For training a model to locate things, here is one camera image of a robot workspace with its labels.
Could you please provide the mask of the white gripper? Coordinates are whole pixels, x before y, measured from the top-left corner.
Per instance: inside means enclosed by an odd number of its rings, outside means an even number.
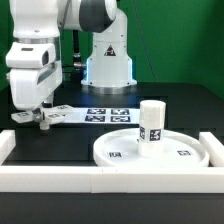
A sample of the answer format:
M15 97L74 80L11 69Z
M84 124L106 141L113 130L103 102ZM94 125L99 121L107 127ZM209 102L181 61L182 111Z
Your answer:
M14 106L18 110L33 110L33 120L42 122L43 113L37 107L53 107L52 93L62 82L61 61L40 69L12 69L9 78Z

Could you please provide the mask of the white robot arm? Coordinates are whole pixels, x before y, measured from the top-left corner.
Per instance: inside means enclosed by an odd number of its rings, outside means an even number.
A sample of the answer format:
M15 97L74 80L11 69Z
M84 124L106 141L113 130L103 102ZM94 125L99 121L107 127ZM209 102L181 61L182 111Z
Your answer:
M127 17L117 0L9 0L13 42L6 55L13 104L11 118L43 126L62 122L73 108L45 109L62 83L60 32L93 34L92 54L81 85L98 93L120 93L137 84L127 54Z

